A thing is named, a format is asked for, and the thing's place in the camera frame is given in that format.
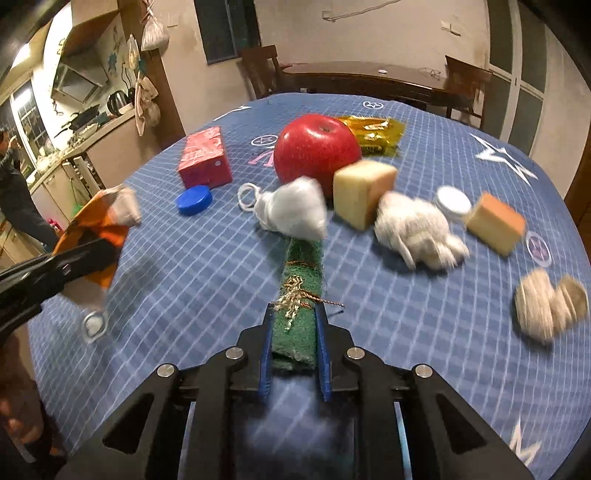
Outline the person's left hand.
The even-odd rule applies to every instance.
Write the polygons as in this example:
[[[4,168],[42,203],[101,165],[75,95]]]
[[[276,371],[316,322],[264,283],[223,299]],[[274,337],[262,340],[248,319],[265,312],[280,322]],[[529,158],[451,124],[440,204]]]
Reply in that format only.
[[[14,334],[1,346],[1,423],[33,456],[63,453],[37,385],[21,360]]]

